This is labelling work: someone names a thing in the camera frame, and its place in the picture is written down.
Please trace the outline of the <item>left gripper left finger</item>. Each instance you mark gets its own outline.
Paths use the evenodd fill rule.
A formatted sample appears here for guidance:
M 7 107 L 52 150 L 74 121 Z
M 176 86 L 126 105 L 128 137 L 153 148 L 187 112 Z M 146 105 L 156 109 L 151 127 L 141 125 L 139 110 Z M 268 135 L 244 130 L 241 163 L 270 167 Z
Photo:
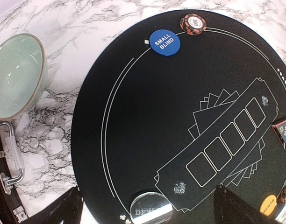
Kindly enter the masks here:
M 42 211 L 32 216 L 33 224 L 79 224 L 83 198 L 78 187 L 72 187 Z

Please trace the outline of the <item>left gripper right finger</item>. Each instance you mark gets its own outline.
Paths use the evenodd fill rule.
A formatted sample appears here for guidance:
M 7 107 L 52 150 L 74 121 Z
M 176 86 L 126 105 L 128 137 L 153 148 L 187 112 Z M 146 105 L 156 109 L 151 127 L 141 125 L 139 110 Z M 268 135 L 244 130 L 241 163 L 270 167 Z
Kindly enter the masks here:
M 277 221 L 265 216 L 224 185 L 214 191 L 214 221 L 216 224 L 276 224 Z

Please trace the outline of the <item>blue small blind button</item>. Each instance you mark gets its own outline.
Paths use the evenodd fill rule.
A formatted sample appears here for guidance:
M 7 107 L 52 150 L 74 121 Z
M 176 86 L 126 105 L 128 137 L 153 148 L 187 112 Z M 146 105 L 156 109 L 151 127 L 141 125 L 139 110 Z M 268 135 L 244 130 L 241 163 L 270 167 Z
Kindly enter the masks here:
M 176 54 L 181 46 L 179 37 L 167 29 L 154 31 L 149 37 L 150 47 L 162 56 Z

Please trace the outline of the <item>orange big blind button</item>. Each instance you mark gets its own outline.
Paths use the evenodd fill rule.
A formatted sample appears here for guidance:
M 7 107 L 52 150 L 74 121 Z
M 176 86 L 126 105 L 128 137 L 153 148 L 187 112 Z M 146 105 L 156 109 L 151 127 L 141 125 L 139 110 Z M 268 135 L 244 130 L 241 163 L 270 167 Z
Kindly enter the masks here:
M 277 198 L 275 195 L 267 196 L 260 205 L 260 213 L 269 216 L 273 213 L 277 205 Z

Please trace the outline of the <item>red black triangle all-in marker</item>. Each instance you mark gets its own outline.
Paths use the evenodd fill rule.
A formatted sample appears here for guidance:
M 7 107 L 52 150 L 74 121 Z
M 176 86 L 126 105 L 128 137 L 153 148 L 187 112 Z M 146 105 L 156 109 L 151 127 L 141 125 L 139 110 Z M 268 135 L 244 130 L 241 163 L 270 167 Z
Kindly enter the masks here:
M 286 149 L 286 118 L 272 125 L 281 145 Z

